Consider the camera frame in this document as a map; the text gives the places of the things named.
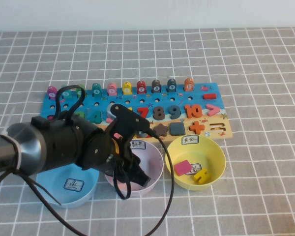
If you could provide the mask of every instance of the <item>wooden peg with number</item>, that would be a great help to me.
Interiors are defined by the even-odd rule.
[[[94,83],[92,85],[92,93],[93,97],[101,97],[102,96],[102,87],[99,83]]]
[[[167,92],[176,92],[177,83],[175,79],[167,81]]]
[[[85,97],[87,96],[86,95],[86,89],[85,89],[85,86],[84,85],[79,85],[80,87],[82,87],[82,88],[84,88],[84,90],[85,90]],[[81,91],[81,89],[80,88],[77,88],[77,96],[78,96],[78,98],[80,98],[81,97],[81,95],[82,95],[82,91]]]
[[[183,90],[186,91],[193,91],[193,87],[195,86],[195,82],[193,81],[192,78],[187,78],[185,80],[185,87],[183,88]]]
[[[146,83],[142,80],[140,80],[137,83],[137,94],[144,94],[147,92],[147,86]]]
[[[152,93],[161,92],[161,82],[159,80],[153,80],[152,82]]]
[[[71,90],[66,90],[62,93],[62,97],[63,99],[69,99],[69,98],[72,98],[72,92]]]
[[[115,83],[109,83],[107,86],[108,96],[117,96],[117,86]]]
[[[130,82],[126,81],[122,85],[123,95],[131,95],[132,94],[132,86]]]
[[[49,86],[47,89],[47,94],[49,96],[49,99],[54,100],[57,94],[57,89],[54,86]]]

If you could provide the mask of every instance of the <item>blue bowl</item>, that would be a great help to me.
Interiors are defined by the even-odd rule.
[[[75,164],[62,166],[37,174],[37,183],[46,188],[60,203],[57,204],[47,193],[38,188],[43,197],[52,205],[73,208],[87,202],[94,194],[99,171],[82,171]]]

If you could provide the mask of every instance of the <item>yellow foam piece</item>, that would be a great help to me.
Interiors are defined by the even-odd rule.
[[[211,178],[211,174],[207,172],[207,168],[203,168],[193,176],[193,180],[198,184],[205,184]]]

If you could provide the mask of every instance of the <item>orange number 10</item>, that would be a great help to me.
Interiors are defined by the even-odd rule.
[[[191,107],[190,105],[185,105],[185,111],[189,119],[192,117],[200,118],[202,116],[202,108],[199,104],[194,104]]]

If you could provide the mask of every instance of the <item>pink foam piece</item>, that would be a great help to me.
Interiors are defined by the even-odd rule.
[[[112,119],[110,119],[110,118],[107,118],[107,119],[106,119],[106,123],[110,124],[111,122],[113,122]]]
[[[120,137],[120,134],[119,134],[119,133],[115,133],[115,134],[114,134],[114,137],[115,137],[116,139],[118,139],[118,138]]]
[[[213,106],[213,105],[211,105],[211,104],[207,104],[207,105],[206,105],[206,108],[209,109],[209,110],[211,110],[211,111],[209,111],[209,112],[207,113],[207,115],[208,115],[209,117],[211,117],[211,116],[213,116],[213,115],[215,115],[215,114],[217,114],[217,113],[220,112],[220,108],[219,108],[219,107]]]
[[[174,170],[178,176],[184,175],[191,171],[192,167],[188,160],[184,160],[176,165],[174,165]]]

